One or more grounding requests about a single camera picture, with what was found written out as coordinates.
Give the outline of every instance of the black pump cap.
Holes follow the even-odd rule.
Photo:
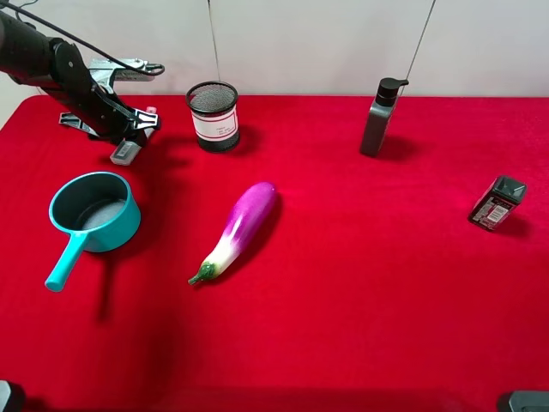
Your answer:
[[[385,77],[379,82],[377,88],[376,103],[381,106],[393,106],[398,96],[398,90],[408,85],[408,80],[396,80],[392,77]]]

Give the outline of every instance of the red table surface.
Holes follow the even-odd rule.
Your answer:
[[[377,159],[371,98],[243,96],[242,141],[196,144],[182,96],[130,167],[26,100],[0,133],[0,379],[35,409],[495,410],[549,389],[549,100],[402,98]],[[98,170],[131,184],[142,224],[44,280],[67,237],[55,192]],[[488,233],[467,215],[500,174],[528,184]],[[281,202],[222,279],[187,279],[229,210],[269,180]]]

